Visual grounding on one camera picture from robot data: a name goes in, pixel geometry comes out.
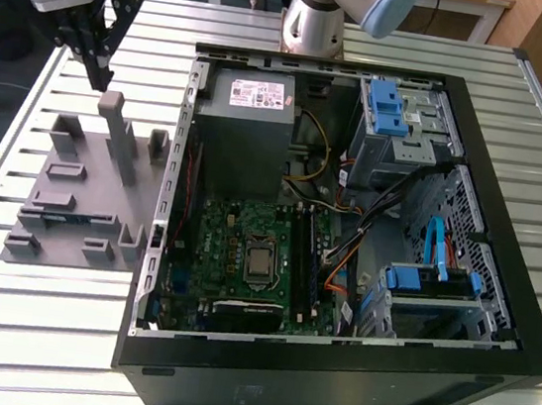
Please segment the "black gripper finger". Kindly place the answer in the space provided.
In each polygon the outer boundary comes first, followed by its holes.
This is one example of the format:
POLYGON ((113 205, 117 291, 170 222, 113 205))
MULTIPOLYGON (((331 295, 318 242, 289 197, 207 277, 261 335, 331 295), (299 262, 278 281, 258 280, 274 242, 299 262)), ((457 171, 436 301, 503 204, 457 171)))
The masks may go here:
POLYGON ((103 20, 106 0, 51 12, 39 11, 31 0, 9 1, 49 41, 73 51, 85 66, 92 88, 104 89, 107 68, 99 65, 97 55, 102 53, 101 40, 106 31, 103 20))
POLYGON ((128 33, 143 4, 144 0, 111 0, 115 18, 102 40, 97 90, 107 90, 113 77, 113 72, 109 68, 110 58, 128 33))

